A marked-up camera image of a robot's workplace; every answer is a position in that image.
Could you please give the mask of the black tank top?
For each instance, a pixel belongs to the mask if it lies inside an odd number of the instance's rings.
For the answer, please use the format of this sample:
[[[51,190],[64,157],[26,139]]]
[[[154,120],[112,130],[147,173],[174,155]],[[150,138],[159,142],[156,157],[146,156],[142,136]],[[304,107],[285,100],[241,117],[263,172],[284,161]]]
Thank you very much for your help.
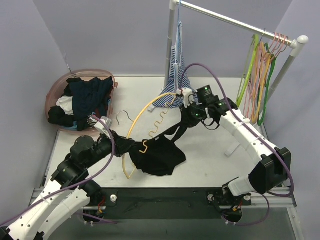
[[[186,124],[179,122],[152,139],[136,142],[128,152],[136,168],[152,176],[171,176],[175,168],[186,161],[176,141],[187,129]]]

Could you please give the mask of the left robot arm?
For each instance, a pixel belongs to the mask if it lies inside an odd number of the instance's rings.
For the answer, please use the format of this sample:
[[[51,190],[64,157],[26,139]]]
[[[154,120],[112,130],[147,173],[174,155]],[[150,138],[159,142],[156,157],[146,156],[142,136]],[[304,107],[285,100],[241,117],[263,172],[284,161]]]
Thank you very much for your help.
[[[100,135],[78,137],[50,181],[28,209],[10,225],[2,224],[2,240],[47,240],[81,208],[102,199],[101,187],[88,169],[105,157],[120,157],[135,144],[131,138]]]

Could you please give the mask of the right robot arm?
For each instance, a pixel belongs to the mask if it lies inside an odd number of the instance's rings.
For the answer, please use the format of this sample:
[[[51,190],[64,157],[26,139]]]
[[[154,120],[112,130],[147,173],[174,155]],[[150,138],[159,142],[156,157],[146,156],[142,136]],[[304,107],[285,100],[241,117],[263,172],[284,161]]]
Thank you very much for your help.
[[[213,95],[209,85],[196,91],[181,88],[176,94],[183,99],[181,116],[189,127],[212,119],[236,139],[255,165],[247,176],[225,184],[226,188],[221,192],[225,203],[233,204],[240,196],[251,192],[268,193],[286,180],[293,179],[290,173],[291,152],[267,140],[228,97],[220,99]]]

